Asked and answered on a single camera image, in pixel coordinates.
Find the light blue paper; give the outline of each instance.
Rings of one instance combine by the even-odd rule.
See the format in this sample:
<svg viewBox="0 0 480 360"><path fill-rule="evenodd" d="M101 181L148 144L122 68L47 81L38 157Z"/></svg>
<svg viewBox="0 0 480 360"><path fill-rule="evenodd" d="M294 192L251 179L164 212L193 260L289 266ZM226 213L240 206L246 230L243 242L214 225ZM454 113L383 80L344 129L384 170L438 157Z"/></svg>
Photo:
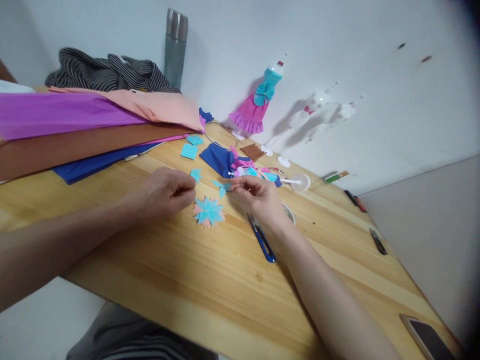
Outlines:
<svg viewBox="0 0 480 360"><path fill-rule="evenodd" d="M255 170L253 167L248 168L248 174L252 176L257 176L257 170Z"/></svg>
<svg viewBox="0 0 480 360"><path fill-rule="evenodd" d="M220 199L223 198L225 196L225 194L227 193L227 191L232 191L230 190L230 187L232 186L232 183L231 182L228 182L228 183L225 183L225 184L222 184L221 182L218 182L218 181L215 181L215 180L212 180L211 181L216 187L220 188L219 190L219 195L220 195Z"/></svg>
<svg viewBox="0 0 480 360"><path fill-rule="evenodd" d="M201 171L202 171L202 169L192 169L192 170L190 171L190 176L191 176L192 178L194 178L197 183L200 182L200 179L203 179L203 178L204 178L202 175L200 175L200 172L201 172Z"/></svg>
<svg viewBox="0 0 480 360"><path fill-rule="evenodd" d="M186 137L186 140L192 144L193 146L198 146L198 145L201 145L204 143L204 141L202 140L202 138L198 137L197 135L188 135Z"/></svg>
<svg viewBox="0 0 480 360"><path fill-rule="evenodd" d="M191 144L183 144L183 149L181 150L181 156L185 158L189 158L192 160L195 160L195 157L197 156L197 151L199 150L198 147L193 146Z"/></svg>
<svg viewBox="0 0 480 360"><path fill-rule="evenodd" d="M220 215L220 212L224 208L223 205L218 205L217 200L210 201L207 197L205 201L201 201L199 199L195 199L196 204L201 209L197 215L195 215L195 219L198 219L198 223L202 224L205 220L209 220L212 226L215 226L215 222L221 222L224 219Z"/></svg>

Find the hand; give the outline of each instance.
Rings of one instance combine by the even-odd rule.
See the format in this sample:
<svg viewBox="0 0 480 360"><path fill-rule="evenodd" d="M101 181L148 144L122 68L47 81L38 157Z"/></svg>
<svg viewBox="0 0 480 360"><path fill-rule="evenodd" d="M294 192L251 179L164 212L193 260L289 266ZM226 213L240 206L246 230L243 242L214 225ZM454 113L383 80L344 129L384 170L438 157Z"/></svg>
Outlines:
<svg viewBox="0 0 480 360"><path fill-rule="evenodd" d="M255 176L234 177L231 182L240 203L270 230L291 222L273 182Z"/></svg>
<svg viewBox="0 0 480 360"><path fill-rule="evenodd" d="M121 201L138 222L170 215L193 204L195 179L183 171L157 169L141 187Z"/></svg>

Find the blue scissors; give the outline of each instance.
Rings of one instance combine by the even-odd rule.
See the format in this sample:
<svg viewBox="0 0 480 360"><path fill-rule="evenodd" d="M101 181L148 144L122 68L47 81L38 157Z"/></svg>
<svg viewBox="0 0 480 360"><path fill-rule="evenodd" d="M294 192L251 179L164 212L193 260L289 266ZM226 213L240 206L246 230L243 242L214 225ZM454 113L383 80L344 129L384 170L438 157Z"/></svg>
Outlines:
<svg viewBox="0 0 480 360"><path fill-rule="evenodd" d="M262 231L262 228L260 227L259 223L257 222L257 220L254 218L252 214L247 213L247 215L248 215L248 221L250 222L251 228L253 229L253 232L255 233L258 243L260 244L261 250L265 255L265 259L267 259L269 263L276 262L277 257L275 256L272 248L270 247L269 242L267 241L267 238L265 237L265 234Z"/></svg>

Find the smartphone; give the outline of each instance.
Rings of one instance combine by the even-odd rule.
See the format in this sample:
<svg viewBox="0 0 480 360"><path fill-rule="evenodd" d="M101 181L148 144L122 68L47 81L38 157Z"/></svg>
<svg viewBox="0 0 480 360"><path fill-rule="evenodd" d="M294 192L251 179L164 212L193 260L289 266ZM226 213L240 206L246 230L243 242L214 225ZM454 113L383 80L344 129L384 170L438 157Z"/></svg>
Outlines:
<svg viewBox="0 0 480 360"><path fill-rule="evenodd" d="M455 360L433 327L409 315L400 318L426 360Z"/></svg>

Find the blue paper flower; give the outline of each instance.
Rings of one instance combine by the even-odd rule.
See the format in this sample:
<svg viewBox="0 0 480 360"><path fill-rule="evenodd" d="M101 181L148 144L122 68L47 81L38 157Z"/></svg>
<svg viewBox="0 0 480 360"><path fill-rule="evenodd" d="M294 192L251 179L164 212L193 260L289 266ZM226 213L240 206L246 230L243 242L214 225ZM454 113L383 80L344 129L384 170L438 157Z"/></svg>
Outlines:
<svg viewBox="0 0 480 360"><path fill-rule="evenodd" d="M203 224L204 229L215 226L216 222L225 220L225 213L222 211L223 205L219 205L217 200L204 197L203 201L195 199L196 204L193 207L193 212L196 214L195 219L198 219L199 224Z"/></svg>
<svg viewBox="0 0 480 360"><path fill-rule="evenodd" d="M256 88L255 95L253 96L253 102L257 106L263 106L272 100L274 94L275 85L268 81L264 81Z"/></svg>

